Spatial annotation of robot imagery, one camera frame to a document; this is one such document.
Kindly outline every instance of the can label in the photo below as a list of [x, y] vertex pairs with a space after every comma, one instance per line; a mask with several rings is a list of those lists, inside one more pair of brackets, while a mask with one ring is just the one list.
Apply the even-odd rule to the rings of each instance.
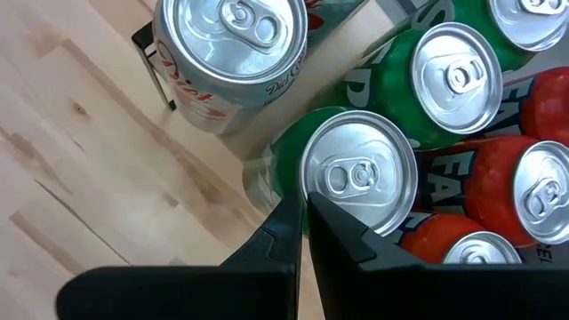
[[268, 98], [263, 103], [263, 107], [266, 107], [277, 100], [291, 85], [293, 85], [296, 76], [301, 71], [302, 64], [304, 63], [304, 57], [306, 57], [306, 47], [304, 47], [301, 56], [296, 60], [293, 67], [287, 73], [283, 74], [280, 78], [265, 87], [265, 93]]
[[350, 70], [344, 77], [349, 103], [356, 108], [365, 108], [370, 103], [372, 68], [387, 56], [395, 39], [391, 39], [375, 51], [366, 54], [358, 68]]
[[406, 234], [417, 231], [432, 216], [433, 213], [409, 212], [403, 223], [385, 238], [392, 244], [400, 245]]
[[244, 189], [253, 205], [262, 212], [272, 212], [282, 197], [276, 192], [278, 177], [273, 172], [275, 155], [273, 149], [278, 145], [285, 132], [293, 124], [288, 125], [263, 149], [260, 158], [252, 160], [244, 166]]
[[465, 183], [472, 176], [477, 152], [465, 151], [437, 156], [421, 163], [419, 191], [421, 206], [435, 212], [466, 213]]
[[569, 244], [538, 244], [531, 248], [518, 250], [526, 264], [569, 263]]
[[410, 18], [411, 28], [427, 30], [444, 22], [455, 20], [453, 0], [438, 0], [423, 5]]
[[210, 132], [223, 132], [231, 117], [240, 109], [210, 92], [200, 92], [181, 72], [178, 63], [162, 40], [156, 41], [156, 52], [173, 98], [180, 113], [191, 123]]
[[534, 83], [535, 77], [531, 77], [504, 87], [500, 110], [482, 132], [485, 137], [525, 135], [521, 125], [521, 111], [524, 101], [532, 93]]

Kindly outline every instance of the red can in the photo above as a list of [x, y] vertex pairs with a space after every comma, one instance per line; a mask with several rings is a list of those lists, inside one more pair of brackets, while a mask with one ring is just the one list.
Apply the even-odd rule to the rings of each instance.
[[569, 239], [569, 148], [524, 136], [418, 155], [417, 205], [465, 213], [516, 247]]
[[387, 239], [430, 263], [521, 263], [506, 239], [460, 215], [409, 212]]
[[506, 84], [498, 115], [480, 136], [527, 135], [569, 146], [569, 67]]

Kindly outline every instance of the can lid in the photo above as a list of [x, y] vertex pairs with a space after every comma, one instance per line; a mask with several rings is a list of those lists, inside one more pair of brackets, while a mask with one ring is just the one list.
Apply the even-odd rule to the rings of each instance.
[[566, 0], [488, 0], [488, 4], [502, 34], [529, 52], [554, 46], [567, 29]]
[[405, 136], [386, 118], [354, 110], [313, 133], [301, 160], [301, 189], [320, 192], [377, 234], [407, 217], [417, 190], [417, 164]]
[[475, 29], [446, 22], [423, 35], [413, 54], [415, 95], [448, 132], [471, 134], [498, 113], [502, 78], [492, 46]]
[[257, 84], [303, 54], [301, 0], [164, 0], [166, 27], [184, 58], [232, 83]]
[[464, 236], [449, 250], [443, 263], [522, 263], [516, 249], [495, 233], [480, 231]]
[[529, 147], [514, 175], [514, 203], [527, 233], [543, 244], [569, 240], [569, 148], [554, 141]]

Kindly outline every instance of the black metal bracket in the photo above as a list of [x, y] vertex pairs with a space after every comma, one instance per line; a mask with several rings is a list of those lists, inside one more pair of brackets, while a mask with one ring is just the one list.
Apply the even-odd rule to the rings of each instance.
[[220, 266], [97, 268], [69, 281], [60, 320], [294, 320], [301, 272], [301, 202], [284, 199]]
[[158, 90], [160, 94], [160, 98], [164, 104], [172, 111], [176, 109], [176, 105], [174, 104], [173, 100], [168, 100], [165, 93], [165, 88], [160, 84], [158, 80], [158, 71], [156, 67], [152, 64], [151, 58], [157, 54], [156, 48], [154, 47], [154, 35], [152, 32], [152, 21], [149, 22], [146, 26], [142, 27], [142, 29], [138, 30], [134, 35], [131, 37], [134, 46], [136, 47], [136, 51], [140, 55], [140, 59], [144, 63], [154, 86]]

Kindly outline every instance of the white can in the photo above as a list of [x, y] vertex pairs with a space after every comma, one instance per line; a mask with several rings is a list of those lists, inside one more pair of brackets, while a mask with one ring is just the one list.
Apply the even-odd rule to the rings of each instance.
[[232, 132], [293, 83], [306, 55], [303, 0], [160, 0], [154, 36], [182, 115]]

